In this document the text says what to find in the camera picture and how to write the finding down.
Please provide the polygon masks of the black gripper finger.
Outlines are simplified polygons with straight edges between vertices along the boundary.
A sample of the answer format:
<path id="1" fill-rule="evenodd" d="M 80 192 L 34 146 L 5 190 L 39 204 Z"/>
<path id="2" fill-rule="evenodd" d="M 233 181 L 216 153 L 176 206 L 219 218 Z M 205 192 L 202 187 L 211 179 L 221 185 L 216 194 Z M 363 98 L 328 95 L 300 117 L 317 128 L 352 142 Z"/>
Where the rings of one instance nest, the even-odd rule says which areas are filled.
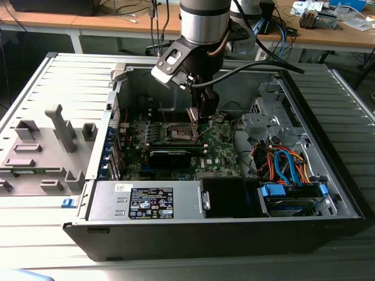
<path id="1" fill-rule="evenodd" d="M 194 84 L 200 84 L 202 82 L 202 79 L 200 76 L 195 76 L 194 79 L 195 79 Z M 192 107 L 200 108 L 201 92 L 202 92 L 201 88 L 192 88 Z"/>
<path id="2" fill-rule="evenodd" d="M 200 98 L 200 117 L 208 118 L 216 113 L 220 97 L 212 87 L 206 87 Z"/>

